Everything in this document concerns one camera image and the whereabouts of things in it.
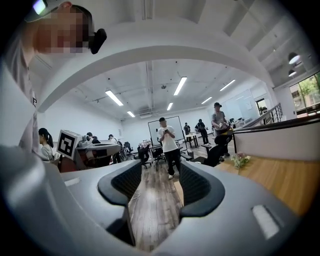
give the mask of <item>ponytail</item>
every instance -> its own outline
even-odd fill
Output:
[[[46,128],[39,129],[39,135],[43,135],[46,142],[50,145],[51,148],[54,147],[54,142],[52,140],[51,134],[48,132]]]

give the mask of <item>flower bouquet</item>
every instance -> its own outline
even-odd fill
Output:
[[[234,167],[238,169],[238,174],[239,174],[240,167],[242,167],[246,163],[248,163],[250,158],[251,158],[251,156],[249,156],[249,155],[246,156],[242,152],[239,152],[239,153],[231,156],[231,161],[233,162]]]

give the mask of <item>white arch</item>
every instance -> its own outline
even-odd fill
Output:
[[[70,59],[42,87],[38,111],[44,112],[72,88],[106,71],[133,63],[163,59],[215,62],[242,70],[274,87],[269,73],[248,50],[220,31],[187,20],[144,20],[107,30],[99,53]]]

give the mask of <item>whiteboard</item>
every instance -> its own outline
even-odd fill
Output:
[[[184,140],[185,136],[181,127],[180,118],[179,116],[174,117],[168,117],[165,119],[167,126],[172,126],[175,132],[175,141]],[[161,127],[159,120],[148,122],[149,130],[150,130],[150,136],[153,146],[160,145],[158,138],[158,129]]]

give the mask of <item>ceiling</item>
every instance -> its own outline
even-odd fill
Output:
[[[95,27],[104,28],[107,33],[117,24],[159,19],[184,19],[205,28],[208,34],[224,32],[259,60],[269,72],[275,87],[291,79],[288,77],[288,71],[292,68],[288,64],[290,52],[300,54],[303,61],[303,65],[296,68],[297,76],[318,64],[303,31],[277,1],[92,0],[89,3],[73,0],[72,3],[91,11]],[[34,59],[30,69],[45,80],[50,70],[63,61],[59,57],[41,55]],[[180,77],[184,76],[188,77],[186,84],[174,97]],[[232,79],[236,82],[219,92],[223,84]],[[249,74],[213,62],[150,60],[99,74],[69,93],[83,100],[84,104],[93,104],[123,119],[128,118],[127,111],[136,115],[165,112],[170,102],[174,102],[172,111],[201,107],[201,102],[208,97],[214,100],[239,83],[252,79]],[[111,89],[124,106],[119,107],[105,97],[106,89]]]

